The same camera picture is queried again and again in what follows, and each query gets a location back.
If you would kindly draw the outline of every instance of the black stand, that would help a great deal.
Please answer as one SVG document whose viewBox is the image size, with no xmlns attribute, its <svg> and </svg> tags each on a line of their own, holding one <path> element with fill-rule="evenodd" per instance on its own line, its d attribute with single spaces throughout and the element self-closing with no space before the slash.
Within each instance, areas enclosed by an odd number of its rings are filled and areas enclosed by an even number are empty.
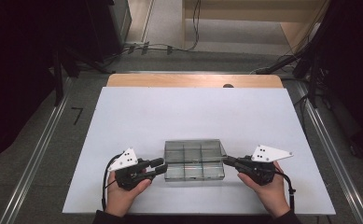
<svg viewBox="0 0 363 224">
<path fill-rule="evenodd" d="M 272 65 L 269 68 L 263 68 L 256 71 L 256 74 L 258 75 L 269 75 L 280 68 L 295 62 L 296 60 L 300 59 L 298 61 L 297 66 L 295 67 L 294 71 L 292 72 L 292 75 L 296 78 L 302 78 L 306 76 L 306 73 L 309 71 L 309 69 L 312 68 L 311 72 L 311 80 L 309 84 L 309 90 L 307 97 L 309 98 L 309 101 L 311 102 L 312 106 L 316 108 L 315 105 L 315 90 L 317 86 L 317 76 L 321 72 L 321 45 L 324 39 L 329 38 L 328 36 L 328 28 L 333 23 L 335 18 L 338 14 L 340 14 L 340 10 L 343 9 L 343 1 L 331 1 L 328 6 L 328 11 L 321 22 L 320 27 L 318 28 L 315 36 L 313 37 L 312 41 L 308 43 L 301 51 L 297 52 L 295 55 L 288 56 L 284 58 L 279 63 L 276 63 L 275 65 Z"/>
<path fill-rule="evenodd" d="M 91 61 L 87 57 L 76 52 L 74 49 L 71 49 L 64 45 L 55 46 L 52 50 L 52 56 L 53 56 L 53 68 L 54 68 L 55 91 L 56 91 L 55 106 L 59 105 L 60 101 L 64 96 L 62 66 L 69 77 L 79 76 L 80 70 L 76 65 L 75 59 L 85 64 L 88 64 L 90 67 L 96 69 L 101 73 L 110 74 L 110 72 L 106 71 L 99 64 Z"/>
</svg>

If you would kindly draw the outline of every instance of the floor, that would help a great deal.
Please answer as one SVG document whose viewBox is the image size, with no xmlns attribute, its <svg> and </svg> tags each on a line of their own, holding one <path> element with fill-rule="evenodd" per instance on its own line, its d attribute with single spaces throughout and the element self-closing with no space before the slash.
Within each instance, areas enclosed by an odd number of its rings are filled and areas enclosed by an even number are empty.
<svg viewBox="0 0 363 224">
<path fill-rule="evenodd" d="M 155 0 L 153 5 L 151 5 L 150 16 L 148 16 L 149 13 L 141 13 L 143 15 L 141 21 L 144 18 L 148 18 L 146 30 L 145 28 L 141 29 L 141 27 L 145 26 L 140 26 L 140 29 L 136 28 L 140 33 L 135 33 L 131 28 L 127 41 L 130 43 L 149 41 L 150 44 L 161 43 L 175 47 L 180 46 L 178 29 L 173 30 L 173 25 L 168 25 L 165 22 L 160 23 L 161 16 L 165 12 L 173 12 L 170 2 Z M 149 4 L 145 4 L 141 8 L 147 8 L 147 6 Z M 270 31 L 259 31 L 262 27 L 269 27 Z M 202 31 L 202 39 L 193 52 L 174 51 L 168 54 L 166 51 L 161 50 L 150 49 L 147 52 L 143 52 L 140 49 L 136 49 L 133 53 L 108 60 L 107 69 L 117 71 L 118 73 L 130 71 L 193 73 L 203 71 L 205 73 L 250 74 L 258 68 L 274 64 L 280 56 L 288 51 L 287 48 L 282 49 L 282 47 L 272 48 L 273 44 L 282 46 L 285 43 L 284 35 L 275 28 L 275 25 L 262 23 L 261 26 L 257 25 L 256 29 L 256 35 L 246 35 L 246 39 L 238 39 L 240 38 L 238 35 L 232 35 L 231 38 L 224 38 L 221 35 L 210 35 L 213 39 L 216 39 L 216 41 L 213 41 L 216 42 L 214 45 L 210 45 L 208 43 L 210 42 L 209 40 L 206 41 L 205 36 L 209 37 L 209 35 L 204 35 L 204 31 Z M 210 31 L 207 30 L 207 32 L 218 31 L 210 28 Z M 268 34 L 267 32 L 275 33 L 272 36 L 273 39 L 259 38 L 258 34 L 264 36 Z M 243 40 L 247 44 L 240 43 L 240 49 L 243 50 L 242 52 L 236 52 L 231 47 L 223 48 L 222 45 L 219 47 L 218 42 L 220 41 L 217 41 L 218 39 L 234 41 L 230 42 L 234 46 L 238 46 L 238 40 Z M 83 71 L 79 78 L 64 78 L 64 86 L 67 87 L 68 93 L 63 106 L 53 107 L 53 92 L 25 125 L 14 144 L 0 155 L 0 223 L 92 222 L 92 214 L 62 214 L 65 197 L 91 123 L 97 98 L 100 95 L 101 88 L 105 86 L 108 79 L 108 75 L 86 69 L 85 66 L 83 69 L 87 71 Z M 297 102 L 303 95 L 303 92 L 300 90 L 304 82 L 293 78 L 291 75 L 292 69 L 293 66 L 290 65 L 284 67 L 283 70 L 276 71 L 275 74 L 283 79 L 283 85 L 287 88 L 291 100 Z M 363 159 L 351 153 L 347 138 L 324 102 L 321 97 L 318 97 L 318 108 L 313 110 L 313 112 L 318 112 L 325 124 L 331 144 L 335 146 L 335 150 L 341 158 L 342 171 L 346 171 L 349 174 L 350 180 L 356 188 L 356 195 L 360 196 L 363 204 Z M 350 195 L 347 194 L 347 190 L 345 190 L 345 186 L 342 184 L 344 176 L 336 172 L 337 167 L 334 166 L 330 159 L 331 155 L 328 154 L 326 143 L 317 131 L 314 117 L 311 115 L 309 108 L 309 103 L 305 107 L 297 105 L 296 112 L 300 117 L 301 125 L 306 129 L 314 158 L 319 167 L 320 174 L 327 183 L 328 193 L 337 215 L 299 216 L 299 218 L 303 223 L 312 224 L 363 223 L 363 219 L 358 218 L 358 214 L 353 206 L 350 205 L 353 203 L 350 202 L 353 198 L 349 197 Z M 53 120 L 56 113 L 60 113 L 60 116 Z M 47 126 L 49 120 L 53 120 L 55 124 L 53 127 Z M 45 144 L 42 144 L 42 133 L 50 133 L 50 138 L 44 139 Z M 38 163 L 32 165 L 29 162 L 31 159 L 35 159 Z M 27 175 L 31 177 L 30 182 L 27 182 L 24 186 L 18 185 Z M 9 211 L 7 206 L 15 201 L 15 199 L 12 199 L 14 195 L 20 196 L 18 199 L 19 203 L 13 204 L 17 206 L 10 209 L 13 211 L 10 214 L 7 213 Z M 204 218 L 199 220 L 193 219 L 192 221 L 199 223 L 207 222 Z"/>
<path fill-rule="evenodd" d="M 182 41 L 182 1 L 130 0 L 132 27 L 127 43 L 146 43 L 157 48 L 169 45 L 189 49 L 195 42 L 193 20 L 186 20 Z M 280 26 L 271 21 L 195 21 L 199 44 L 195 51 L 283 55 L 290 46 Z"/>
</svg>

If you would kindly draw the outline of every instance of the metal rail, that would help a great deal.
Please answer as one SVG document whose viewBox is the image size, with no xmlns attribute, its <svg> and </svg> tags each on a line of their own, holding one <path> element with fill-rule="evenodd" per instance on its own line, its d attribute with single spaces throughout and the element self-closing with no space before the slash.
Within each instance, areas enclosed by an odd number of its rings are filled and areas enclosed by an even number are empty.
<svg viewBox="0 0 363 224">
<path fill-rule="evenodd" d="M 300 96 L 304 96 L 307 94 L 307 89 L 302 84 L 298 83 L 298 90 L 300 92 Z M 320 137 L 320 140 L 323 144 L 324 150 L 327 153 L 329 162 L 335 172 L 335 175 L 338 177 L 338 180 L 343 189 L 343 193 L 350 204 L 350 207 L 353 211 L 353 214 L 356 217 L 356 221 L 359 224 L 363 224 L 363 201 L 361 196 L 356 189 L 356 186 L 350 177 L 346 167 L 344 166 L 341 157 L 338 154 L 338 150 L 335 147 L 332 138 L 330 137 L 327 128 L 321 119 L 320 113 L 317 109 L 314 109 L 312 105 L 307 102 L 307 111 L 309 113 L 310 118 L 312 119 L 315 130 Z"/>
<path fill-rule="evenodd" d="M 30 158 L 26 168 L 24 169 L 23 175 L 19 180 L 16 188 L 14 189 L 12 196 L 8 202 L 7 208 L 1 217 L 0 223 L 13 223 L 16 216 L 21 209 L 21 205 L 27 192 L 33 182 L 35 173 L 38 170 L 39 164 L 44 157 L 45 151 L 47 150 L 50 138 L 53 136 L 53 132 L 56 129 L 57 123 L 64 111 L 64 107 L 68 101 L 70 90 L 74 84 L 74 80 L 70 77 L 65 81 L 65 94 L 59 105 L 55 107 L 50 115 L 48 123 L 42 132 L 41 137 L 35 147 L 32 157 Z"/>
</svg>

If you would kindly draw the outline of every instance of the person's left hand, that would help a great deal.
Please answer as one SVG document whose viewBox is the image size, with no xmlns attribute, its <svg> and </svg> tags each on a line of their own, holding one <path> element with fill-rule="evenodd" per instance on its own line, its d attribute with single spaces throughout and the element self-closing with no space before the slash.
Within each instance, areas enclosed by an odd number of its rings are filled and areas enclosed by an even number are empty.
<svg viewBox="0 0 363 224">
<path fill-rule="evenodd" d="M 115 172 L 109 174 L 107 183 L 115 181 Z M 105 212 L 117 217 L 123 217 L 128 213 L 134 199 L 151 184 L 151 180 L 141 181 L 134 189 L 128 191 L 118 187 L 116 182 L 107 188 L 107 206 Z"/>
</svg>

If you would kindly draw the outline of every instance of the cable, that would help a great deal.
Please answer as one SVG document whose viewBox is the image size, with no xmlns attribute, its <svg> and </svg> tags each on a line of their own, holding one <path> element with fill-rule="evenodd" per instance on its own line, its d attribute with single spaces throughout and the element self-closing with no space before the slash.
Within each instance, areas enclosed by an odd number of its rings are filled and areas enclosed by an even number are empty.
<svg viewBox="0 0 363 224">
<path fill-rule="evenodd" d="M 294 193 L 296 192 L 296 190 L 292 188 L 291 180 L 287 175 L 281 173 L 280 171 L 275 171 L 274 173 L 282 176 L 284 180 L 288 183 L 289 207 L 291 208 L 292 211 L 295 211 Z"/>
<path fill-rule="evenodd" d="M 324 74 L 323 69 L 320 68 L 320 73 L 317 76 L 317 80 L 316 81 L 317 81 L 317 86 L 320 87 L 323 90 L 327 90 L 328 89 L 327 85 L 324 83 L 324 80 L 325 80 L 326 76 L 327 76 L 327 73 Z"/>
<path fill-rule="evenodd" d="M 126 49 L 124 51 L 122 51 L 120 54 L 117 54 L 117 55 L 113 55 L 113 58 L 111 59 L 111 61 L 105 65 L 103 65 L 104 68 L 108 67 L 111 63 L 113 63 L 119 56 L 125 54 L 126 52 L 128 52 L 129 49 Z"/>
<path fill-rule="evenodd" d="M 105 201 L 105 189 L 108 188 L 108 186 L 110 186 L 111 184 L 113 184 L 115 181 L 111 182 L 110 184 L 106 185 L 106 180 L 107 180 L 107 173 L 108 173 L 108 168 L 111 166 L 111 164 L 114 162 L 114 160 L 116 160 L 117 158 L 119 158 L 120 155 L 117 155 L 115 157 L 113 157 L 107 164 L 107 166 L 105 167 L 105 177 L 103 179 L 103 187 L 102 187 L 102 207 L 103 207 L 103 211 L 105 211 L 106 209 L 106 201 Z"/>
<path fill-rule="evenodd" d="M 315 28 L 315 26 L 317 25 L 317 22 L 318 21 L 320 21 L 322 18 L 324 18 L 324 16 L 325 16 L 325 13 L 323 13 L 323 14 L 321 14 L 320 15 L 320 17 L 318 17 L 318 15 L 320 14 L 320 12 L 323 10 L 323 8 L 324 8 L 324 6 L 326 6 L 327 5 L 327 1 L 328 0 L 326 0 L 324 3 L 323 3 L 323 5 L 321 6 L 321 8 L 319 9 L 319 11 L 318 11 L 318 13 L 315 15 L 315 17 L 314 17 L 314 20 L 313 20 L 313 22 L 312 22 L 312 24 L 313 24 L 313 28 L 311 29 L 311 30 L 313 30 L 314 28 Z M 296 45 L 294 45 L 292 48 L 290 48 L 285 54 L 283 54 L 282 56 L 280 56 L 277 60 L 276 60 L 276 62 L 278 63 L 279 62 L 279 60 L 282 58 L 282 57 L 285 57 L 285 56 L 294 56 L 295 57 L 295 54 L 290 54 L 290 55 L 287 55 L 289 52 L 291 52 L 294 48 L 296 48 L 297 46 L 299 46 L 300 45 L 300 43 L 302 43 L 302 42 L 304 42 L 304 41 L 306 41 L 307 40 L 307 43 L 303 46 L 303 48 L 302 49 L 300 49 L 300 51 L 302 51 L 302 50 L 305 50 L 306 48 L 307 48 L 307 46 L 309 46 L 309 44 L 310 44 L 310 34 L 306 34 L 306 36 L 303 38 L 303 39 L 301 39 L 300 40 L 300 42 L 298 43 L 298 44 L 296 44 Z M 258 68 L 258 69 L 255 69 L 255 70 L 253 70 L 251 73 L 253 73 L 253 72 L 255 72 L 255 71 L 257 71 L 257 70 L 259 70 L 259 69 L 264 69 L 264 68 Z"/>
<path fill-rule="evenodd" d="M 253 72 L 258 71 L 260 69 L 265 69 L 265 68 L 269 68 L 269 67 L 261 67 L 261 68 L 254 69 L 248 75 L 251 75 L 251 74 L 253 74 Z"/>
<path fill-rule="evenodd" d="M 193 46 L 190 49 L 187 49 L 187 51 L 194 50 L 199 42 L 199 17 L 201 15 L 201 0 L 198 0 L 195 5 L 195 9 L 193 10 L 193 29 L 195 30 L 195 42 L 193 43 Z M 196 15 L 196 9 L 198 9 L 198 18 L 197 22 L 195 23 L 195 15 Z"/>
<path fill-rule="evenodd" d="M 307 100 L 308 100 L 308 95 L 306 94 L 306 95 L 302 96 L 293 105 L 296 106 L 296 105 L 300 104 L 300 125 L 302 127 L 303 133 L 306 136 L 306 140 L 309 143 L 309 138 L 307 136 L 306 125 L 305 125 L 305 121 L 304 121 L 304 110 L 305 110 L 305 107 L 306 107 Z"/>
<path fill-rule="evenodd" d="M 290 64 L 289 65 L 285 65 L 282 68 L 280 68 L 285 73 L 286 73 L 286 70 L 284 70 L 284 67 L 291 67 L 292 69 L 295 69 L 295 66 L 294 65 L 290 65 Z"/>
<path fill-rule="evenodd" d="M 327 220 L 328 220 L 329 224 L 332 224 L 332 220 L 330 219 L 329 216 L 327 216 Z"/>
<path fill-rule="evenodd" d="M 299 81 L 306 84 L 309 84 L 309 82 L 306 79 L 303 78 L 295 78 L 295 77 L 280 77 L 282 81 Z"/>
</svg>

